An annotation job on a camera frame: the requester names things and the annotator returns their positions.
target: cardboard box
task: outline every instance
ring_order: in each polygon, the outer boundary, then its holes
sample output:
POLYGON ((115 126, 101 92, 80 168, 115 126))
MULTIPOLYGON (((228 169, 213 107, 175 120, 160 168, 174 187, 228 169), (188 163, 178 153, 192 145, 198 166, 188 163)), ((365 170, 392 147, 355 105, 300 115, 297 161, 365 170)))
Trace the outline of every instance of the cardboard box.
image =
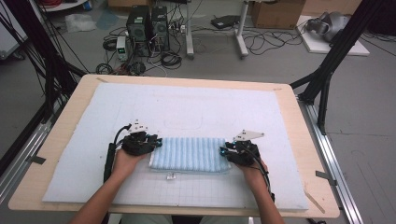
POLYGON ((107 0, 109 7, 151 6, 151 0, 107 0))
POLYGON ((306 0, 302 15, 320 16, 325 11, 352 15, 360 3, 361 0, 306 0))
POLYGON ((294 29, 305 0, 278 0, 277 3, 255 3, 251 19, 256 28, 294 29))

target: gray floor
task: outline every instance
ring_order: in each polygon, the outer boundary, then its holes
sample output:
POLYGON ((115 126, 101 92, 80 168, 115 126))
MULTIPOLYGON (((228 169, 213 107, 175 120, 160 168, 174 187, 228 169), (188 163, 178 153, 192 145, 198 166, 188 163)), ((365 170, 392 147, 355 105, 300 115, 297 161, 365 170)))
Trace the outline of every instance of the gray floor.
MULTIPOLYGON (((102 9, 88 12, 95 21, 103 16, 102 9)), ((80 8, 64 14, 86 13, 80 8)), ((210 16, 194 20, 210 26, 210 16)), ((103 37, 123 26, 119 19, 107 29, 64 34, 78 57, 90 71, 102 63, 105 51, 103 37)), ((184 77, 253 82, 291 83, 315 71, 325 55, 308 53, 305 46, 285 46, 261 56, 250 54, 240 60, 231 33, 194 34, 196 55, 193 61, 183 59, 177 70, 152 69, 145 75, 153 77, 184 77)), ((396 53, 396 44, 371 40, 396 53)), ((346 182, 361 212, 364 223, 394 223, 396 220, 396 57, 364 40, 369 57, 347 56, 336 70, 330 90, 326 128, 334 153, 344 172, 346 182)), ((65 51, 68 61, 80 66, 65 51)), ((180 52, 185 57, 185 50, 180 52)), ((9 148, 19 132, 41 106, 44 98, 32 65, 26 60, 0 63, 0 156, 9 148)), ((7 202, 0 205, 1 223, 66 223, 73 213, 10 211, 7 202)), ((307 223, 304 219, 286 218, 287 223, 307 223)), ((347 223, 343 215, 327 219, 327 223, 347 223)))

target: computer tower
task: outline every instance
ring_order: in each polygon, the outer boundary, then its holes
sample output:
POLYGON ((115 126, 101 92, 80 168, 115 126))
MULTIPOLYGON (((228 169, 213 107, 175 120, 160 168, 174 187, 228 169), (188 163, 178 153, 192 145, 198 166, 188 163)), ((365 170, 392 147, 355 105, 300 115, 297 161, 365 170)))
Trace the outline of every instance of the computer tower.
POLYGON ((168 51, 170 47, 166 7, 154 7, 151 12, 151 22, 155 36, 155 49, 168 51))
POLYGON ((148 57, 150 54, 149 41, 153 37, 149 6, 132 6, 126 28, 133 53, 137 56, 148 57))

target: blue towel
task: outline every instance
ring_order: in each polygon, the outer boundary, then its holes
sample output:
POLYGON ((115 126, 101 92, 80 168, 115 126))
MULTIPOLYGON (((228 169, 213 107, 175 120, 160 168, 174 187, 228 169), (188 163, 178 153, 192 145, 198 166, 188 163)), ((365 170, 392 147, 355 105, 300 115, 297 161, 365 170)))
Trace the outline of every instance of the blue towel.
POLYGON ((157 170, 193 173, 223 173, 231 165, 219 154, 223 138, 170 137, 151 152, 149 167, 157 170))

